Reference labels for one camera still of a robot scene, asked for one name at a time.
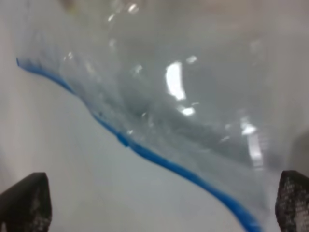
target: blue plastic edge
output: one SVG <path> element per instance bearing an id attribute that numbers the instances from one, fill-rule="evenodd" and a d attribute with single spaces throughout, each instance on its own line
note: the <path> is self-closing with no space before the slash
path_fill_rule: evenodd
<path id="1" fill-rule="evenodd" d="M 22 64 L 19 62 L 18 59 L 16 59 L 16 62 L 17 62 L 17 65 L 20 68 L 24 69 L 25 71 L 47 77 L 48 79 L 56 82 L 57 84 L 62 86 L 64 89 L 66 89 L 67 91 L 69 91 L 70 93 L 76 96 L 74 91 L 61 78 L 57 77 L 53 73 L 45 70 L 44 68 L 40 66 L 36 66 L 28 62 Z M 94 119 L 99 124 L 101 124 L 111 133 L 113 133 L 118 138 L 119 142 L 121 142 L 125 147 L 130 147 L 134 152 L 136 152 L 141 157 L 184 177 L 185 179 L 195 183 L 196 185 L 200 186 L 201 188 L 209 192 L 211 195 L 213 195 L 215 198 L 221 201 L 235 215 L 235 217 L 238 219 L 238 221 L 240 222 L 240 224 L 243 226 L 243 228 L 246 231 L 248 232 L 261 232 L 262 231 L 257 220 L 238 201 L 226 195 L 225 193 L 217 190 L 210 184 L 206 183 L 204 180 L 202 180 L 200 177 L 198 177 L 193 172 L 185 169 L 184 167 L 181 167 L 178 164 L 168 161 L 167 159 L 161 157 L 160 155 L 134 142 L 132 139 L 123 136 L 121 133 L 117 132 L 113 127 L 111 127 L 109 124 L 101 120 L 99 117 L 97 117 L 93 113 L 91 113 L 91 115 L 94 117 Z"/>

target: white surface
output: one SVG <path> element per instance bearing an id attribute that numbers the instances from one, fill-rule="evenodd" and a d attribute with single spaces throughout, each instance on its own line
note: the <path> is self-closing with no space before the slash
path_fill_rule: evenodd
<path id="1" fill-rule="evenodd" d="M 0 190 L 47 172 L 51 232 L 239 232 L 207 192 L 152 164 L 100 126 L 74 96 L 17 68 L 0 20 Z"/>

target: plastic bag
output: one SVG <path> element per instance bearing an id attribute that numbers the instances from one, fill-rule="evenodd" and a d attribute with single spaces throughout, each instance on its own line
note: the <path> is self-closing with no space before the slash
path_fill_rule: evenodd
<path id="1" fill-rule="evenodd" d="M 306 128 L 306 3 L 2 0 L 18 65 L 76 94 L 139 155 L 267 230 Z"/>

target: transparent plastic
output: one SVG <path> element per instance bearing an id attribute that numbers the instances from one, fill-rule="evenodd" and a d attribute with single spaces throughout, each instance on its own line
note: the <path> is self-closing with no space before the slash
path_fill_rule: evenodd
<path id="1" fill-rule="evenodd" d="M 57 77 L 124 144 L 214 187 L 220 200 L 236 199 L 266 228 L 270 179 L 308 124 L 305 0 L 0 6 L 21 67 Z M 239 216 L 243 208 L 224 203 L 246 230 L 259 231 Z"/>

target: clear plastic bag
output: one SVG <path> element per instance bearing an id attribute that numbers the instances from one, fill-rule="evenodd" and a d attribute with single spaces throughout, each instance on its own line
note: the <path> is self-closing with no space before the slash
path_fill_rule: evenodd
<path id="1" fill-rule="evenodd" d="M 211 192 L 246 230 L 266 229 L 271 180 L 308 123 L 305 1 L 0 7 L 19 66 L 76 94 L 122 143 Z"/>

